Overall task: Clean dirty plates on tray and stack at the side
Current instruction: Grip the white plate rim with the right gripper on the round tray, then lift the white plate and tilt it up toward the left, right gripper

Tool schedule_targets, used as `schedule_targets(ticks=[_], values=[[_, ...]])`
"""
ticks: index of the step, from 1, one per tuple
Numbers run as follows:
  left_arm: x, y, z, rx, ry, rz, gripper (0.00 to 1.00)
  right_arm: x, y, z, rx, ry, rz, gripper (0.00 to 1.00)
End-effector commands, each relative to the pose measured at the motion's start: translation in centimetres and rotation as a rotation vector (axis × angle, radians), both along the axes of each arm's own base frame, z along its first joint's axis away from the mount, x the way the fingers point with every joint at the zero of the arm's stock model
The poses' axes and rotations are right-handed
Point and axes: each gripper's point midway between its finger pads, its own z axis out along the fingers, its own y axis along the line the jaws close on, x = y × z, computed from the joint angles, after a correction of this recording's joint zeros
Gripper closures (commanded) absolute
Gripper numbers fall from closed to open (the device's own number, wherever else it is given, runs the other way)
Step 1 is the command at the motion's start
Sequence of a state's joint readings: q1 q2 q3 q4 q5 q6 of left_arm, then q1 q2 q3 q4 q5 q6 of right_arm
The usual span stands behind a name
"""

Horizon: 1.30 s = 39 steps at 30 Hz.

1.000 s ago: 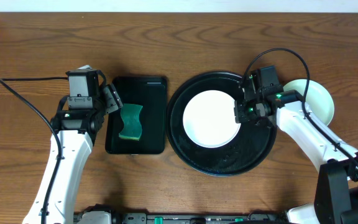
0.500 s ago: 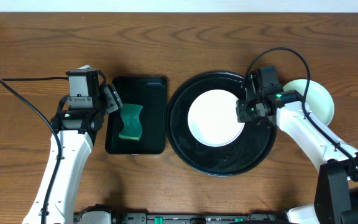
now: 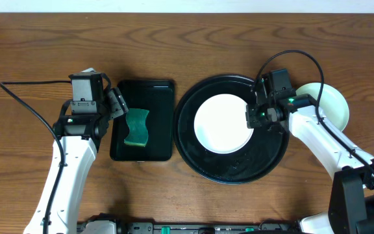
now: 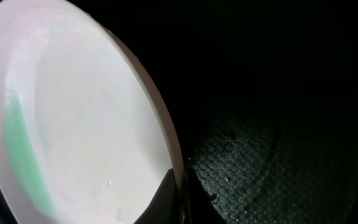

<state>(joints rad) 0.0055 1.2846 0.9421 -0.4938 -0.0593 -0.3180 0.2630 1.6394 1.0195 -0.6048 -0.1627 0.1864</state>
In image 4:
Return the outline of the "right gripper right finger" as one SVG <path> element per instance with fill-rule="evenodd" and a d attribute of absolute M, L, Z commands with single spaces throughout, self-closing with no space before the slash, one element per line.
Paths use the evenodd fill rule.
<path fill-rule="evenodd" d="M 186 224 L 226 224 L 213 207 L 208 193 L 204 190 L 196 172 L 188 168 L 183 181 L 183 206 Z"/>

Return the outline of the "white plate top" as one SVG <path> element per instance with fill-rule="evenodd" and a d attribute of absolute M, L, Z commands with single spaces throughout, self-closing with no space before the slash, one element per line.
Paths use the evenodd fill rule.
<path fill-rule="evenodd" d="M 0 191 L 16 222 L 134 223 L 169 169 L 179 198 L 175 127 L 123 42 L 68 1 L 0 2 Z"/>

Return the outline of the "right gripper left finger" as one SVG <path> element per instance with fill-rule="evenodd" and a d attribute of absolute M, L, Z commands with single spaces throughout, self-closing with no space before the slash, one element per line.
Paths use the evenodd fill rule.
<path fill-rule="evenodd" d="M 134 224 L 179 224 L 180 203 L 173 169 L 169 169 L 149 206 Z"/>

